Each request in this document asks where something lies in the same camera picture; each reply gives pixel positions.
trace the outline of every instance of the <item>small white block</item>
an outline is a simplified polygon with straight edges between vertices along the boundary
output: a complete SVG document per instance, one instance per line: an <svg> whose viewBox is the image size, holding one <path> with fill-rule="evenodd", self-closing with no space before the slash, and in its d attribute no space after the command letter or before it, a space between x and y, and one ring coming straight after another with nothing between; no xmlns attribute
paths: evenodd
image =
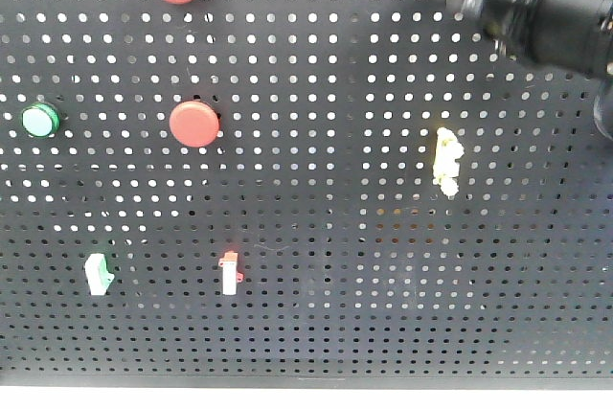
<svg viewBox="0 0 613 409"><path fill-rule="evenodd" d="M92 296L103 296L115 279L115 275L106 270L104 254L92 254L85 263L85 276Z"/></svg>
<svg viewBox="0 0 613 409"><path fill-rule="evenodd" d="M221 266L223 271L222 292L224 296L237 295L237 263L233 261L225 261Z"/></svg>
<svg viewBox="0 0 613 409"><path fill-rule="evenodd" d="M449 198L459 191L456 178L460 175L460 164L456 162L464 155L464 146L460 144L453 131L447 128L437 130L437 151L432 173L434 184L441 186L441 191Z"/></svg>

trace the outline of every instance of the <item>green indicator light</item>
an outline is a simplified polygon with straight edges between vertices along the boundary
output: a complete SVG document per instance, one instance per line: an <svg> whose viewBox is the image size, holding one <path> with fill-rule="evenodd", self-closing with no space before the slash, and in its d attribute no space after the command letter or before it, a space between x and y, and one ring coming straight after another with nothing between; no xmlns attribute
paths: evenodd
<svg viewBox="0 0 613 409"><path fill-rule="evenodd" d="M47 138L59 130L59 114L52 105L37 102L21 112L21 124L35 138Z"/></svg>

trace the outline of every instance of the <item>black pegboard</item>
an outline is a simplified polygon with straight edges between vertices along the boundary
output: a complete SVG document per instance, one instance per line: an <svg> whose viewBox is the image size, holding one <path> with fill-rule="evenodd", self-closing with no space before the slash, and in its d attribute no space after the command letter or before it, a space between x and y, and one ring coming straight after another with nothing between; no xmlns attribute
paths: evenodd
<svg viewBox="0 0 613 409"><path fill-rule="evenodd" d="M0 4L0 383L611 386L595 82L428 0ZM209 148L168 129L194 95ZM68 115L52 139L19 125L37 98Z"/></svg>

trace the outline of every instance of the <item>white switch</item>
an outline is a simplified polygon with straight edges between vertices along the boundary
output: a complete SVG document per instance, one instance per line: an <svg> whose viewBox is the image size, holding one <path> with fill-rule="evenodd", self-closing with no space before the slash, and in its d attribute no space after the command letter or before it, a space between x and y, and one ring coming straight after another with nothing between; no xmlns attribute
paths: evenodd
<svg viewBox="0 0 613 409"><path fill-rule="evenodd" d="M432 173L434 184L441 186L441 191L452 198L459 191L457 177L460 175L460 164L456 160L464 155L464 146L460 144L453 131L439 128L437 151Z"/></svg>
<svg viewBox="0 0 613 409"><path fill-rule="evenodd" d="M236 296L237 284L242 282L244 278L242 273L238 272L238 253L229 251L219 260L219 266L222 269L221 281L222 293L224 296Z"/></svg>
<svg viewBox="0 0 613 409"><path fill-rule="evenodd" d="M85 276L92 296L103 296L115 279L115 275L108 273L104 254L92 254L85 263Z"/></svg>

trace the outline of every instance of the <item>yellow object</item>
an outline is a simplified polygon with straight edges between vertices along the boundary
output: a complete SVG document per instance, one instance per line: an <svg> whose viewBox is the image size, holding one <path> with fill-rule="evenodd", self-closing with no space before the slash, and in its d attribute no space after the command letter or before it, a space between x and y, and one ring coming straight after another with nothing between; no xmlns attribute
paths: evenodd
<svg viewBox="0 0 613 409"><path fill-rule="evenodd" d="M437 135L439 138L432 168L433 182L441 186L441 191L447 197L452 198L460 189L456 179L460 175L460 164L456 160L464 155L464 146L450 129L441 127Z"/></svg>

